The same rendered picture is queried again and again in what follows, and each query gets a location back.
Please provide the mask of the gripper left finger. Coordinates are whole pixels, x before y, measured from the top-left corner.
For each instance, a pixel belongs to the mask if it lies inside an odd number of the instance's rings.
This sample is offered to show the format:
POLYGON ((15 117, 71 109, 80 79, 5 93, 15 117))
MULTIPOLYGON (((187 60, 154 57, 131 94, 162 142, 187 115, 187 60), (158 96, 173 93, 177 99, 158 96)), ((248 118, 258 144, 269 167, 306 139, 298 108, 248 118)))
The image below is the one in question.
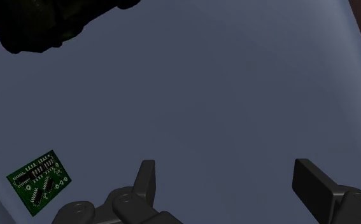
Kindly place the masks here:
POLYGON ((58 210, 52 224, 183 224, 153 208, 155 192, 155 161, 144 160, 132 186, 111 191, 99 207, 89 201, 70 202, 58 210))

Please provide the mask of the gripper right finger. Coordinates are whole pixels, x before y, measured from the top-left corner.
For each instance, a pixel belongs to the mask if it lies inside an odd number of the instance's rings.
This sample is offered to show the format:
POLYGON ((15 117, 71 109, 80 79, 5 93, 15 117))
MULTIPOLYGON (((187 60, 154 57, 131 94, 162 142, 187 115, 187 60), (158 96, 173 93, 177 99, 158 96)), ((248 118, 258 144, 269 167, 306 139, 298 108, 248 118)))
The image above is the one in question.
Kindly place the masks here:
POLYGON ((361 224, 361 189, 338 185, 312 161, 295 159, 292 189, 319 224, 361 224))

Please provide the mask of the green circuit board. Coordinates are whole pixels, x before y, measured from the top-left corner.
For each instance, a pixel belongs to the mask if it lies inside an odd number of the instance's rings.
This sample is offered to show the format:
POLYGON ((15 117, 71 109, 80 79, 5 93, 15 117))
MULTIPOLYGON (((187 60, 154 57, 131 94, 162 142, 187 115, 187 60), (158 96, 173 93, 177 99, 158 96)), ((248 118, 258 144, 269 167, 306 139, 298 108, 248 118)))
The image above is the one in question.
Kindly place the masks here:
POLYGON ((6 179, 31 216, 36 216, 72 182, 53 150, 7 175, 6 179))

